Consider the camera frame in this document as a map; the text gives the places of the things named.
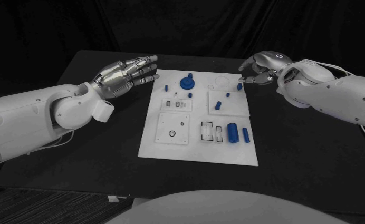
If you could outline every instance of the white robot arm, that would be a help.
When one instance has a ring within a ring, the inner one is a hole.
[[[115,106],[106,100],[159,78],[159,75],[141,77],[158,68],[157,64],[146,66],[157,60],[155,55],[119,61],[103,68],[92,82],[2,97],[0,162],[37,150],[93,118],[107,122]]]
[[[240,82],[271,84],[278,77],[278,93],[296,107],[311,106],[322,113],[365,125],[365,77],[351,76],[337,79],[331,71],[320,64],[343,70],[341,67],[309,59],[294,62],[282,53],[263,51],[243,63],[240,71],[252,65],[259,73],[256,77],[243,77]]]

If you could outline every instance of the robotic hand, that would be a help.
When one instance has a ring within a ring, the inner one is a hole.
[[[0,162],[34,152],[89,124],[107,122],[115,106],[107,99],[120,97],[132,87],[152,82],[159,75],[144,75],[158,68],[158,56],[119,61],[105,67],[92,82],[64,84],[0,98]]]
[[[294,62],[285,54],[263,51],[246,60],[239,69],[243,71],[252,65],[259,75],[243,77],[239,81],[266,85],[275,82],[278,77],[278,93],[296,107],[312,106],[320,112],[364,126],[365,77],[351,74],[337,79],[320,64],[343,70],[347,75],[351,74],[331,64],[308,59]]]

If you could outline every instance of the black table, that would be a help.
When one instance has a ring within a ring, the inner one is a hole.
[[[146,55],[80,51],[58,85],[89,82],[110,63],[141,56]],[[158,66],[239,73],[242,62],[159,55]],[[246,84],[259,167],[139,158],[152,87],[135,87],[112,100],[116,110],[109,122],[93,119],[67,145],[8,161],[0,186],[142,198],[193,190],[239,190],[320,210],[365,213],[365,137],[357,125],[314,108],[295,107],[276,93],[276,83]]]

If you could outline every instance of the blue part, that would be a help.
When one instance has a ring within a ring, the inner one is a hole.
[[[220,110],[220,109],[221,109],[221,105],[223,105],[223,102],[219,101],[219,102],[217,102],[217,105],[216,105],[216,110]]]
[[[246,143],[250,143],[247,128],[243,128],[243,131],[245,131]]]
[[[182,80],[181,80],[181,87],[185,89],[185,90],[190,90],[193,89],[195,86],[195,81],[193,79],[193,73],[190,73],[188,77],[185,77]]]
[[[229,140],[230,140],[230,142],[232,143],[240,142],[237,124],[236,123],[229,124],[227,129],[229,129]]]

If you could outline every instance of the dark curtain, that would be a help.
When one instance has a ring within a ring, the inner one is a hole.
[[[0,27],[0,96],[54,86],[82,49],[119,51],[97,0],[0,0]]]
[[[276,50],[364,74],[364,0],[102,0],[125,52],[247,58]]]

